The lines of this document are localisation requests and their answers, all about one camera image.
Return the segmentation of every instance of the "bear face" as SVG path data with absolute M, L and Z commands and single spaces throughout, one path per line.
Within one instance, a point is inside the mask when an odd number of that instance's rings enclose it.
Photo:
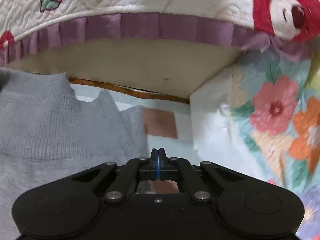
M 254 0 L 253 20 L 257 30 L 306 41 L 320 33 L 320 1 Z

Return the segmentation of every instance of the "metal pin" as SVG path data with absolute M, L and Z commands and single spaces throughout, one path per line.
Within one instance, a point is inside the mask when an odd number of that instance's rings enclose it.
M 208 199 L 210 197 L 210 194 L 206 191 L 197 191 L 195 193 L 195 197 L 197 199 Z
M 119 199 L 121 197 L 122 197 L 122 194 L 119 191 L 110 191 L 107 193 L 108 199 Z
M 155 200 L 154 200 L 154 203 L 162 203 L 162 199 L 161 198 L 156 198 Z

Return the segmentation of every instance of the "wooden edge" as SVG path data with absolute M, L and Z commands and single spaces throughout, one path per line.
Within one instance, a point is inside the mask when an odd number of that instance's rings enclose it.
M 130 88 L 120 87 L 110 83 L 91 81 L 91 80 L 79 79 L 79 78 L 69 78 L 69 82 L 73 84 L 109 89 L 109 90 L 113 90 L 123 94 L 127 94 L 129 96 L 133 96 L 136 98 L 168 100 L 168 101 L 175 101 L 175 102 L 180 102 L 184 104 L 190 103 L 189 99 L 186 99 L 186 98 L 180 98 L 176 96 L 170 96 L 170 95 L 158 94 L 158 93 L 141 92 L 141 91 L 132 90 Z

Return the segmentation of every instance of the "green leaf print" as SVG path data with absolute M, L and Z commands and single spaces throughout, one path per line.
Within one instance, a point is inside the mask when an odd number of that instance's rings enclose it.
M 294 160 L 292 164 L 292 185 L 293 187 L 299 186 L 303 181 L 307 180 L 309 177 L 309 171 L 307 167 L 307 160 L 299 161 Z
M 246 102 L 244 105 L 238 108 L 233 108 L 232 113 L 236 117 L 249 118 L 254 112 L 254 106 L 251 101 Z
M 266 80 L 273 84 L 282 75 L 281 69 L 276 64 L 271 64 L 266 70 Z
M 258 152 L 260 150 L 259 146 L 256 144 L 255 140 L 251 136 L 247 135 L 244 139 L 244 143 L 251 152 Z

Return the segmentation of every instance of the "ribbed knit fabric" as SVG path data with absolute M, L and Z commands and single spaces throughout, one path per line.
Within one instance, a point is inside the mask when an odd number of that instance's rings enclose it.
M 119 112 L 104 90 L 79 101 L 67 76 L 0 68 L 0 239 L 19 236 L 11 206 L 24 191 L 106 161 L 148 156 L 142 108 Z

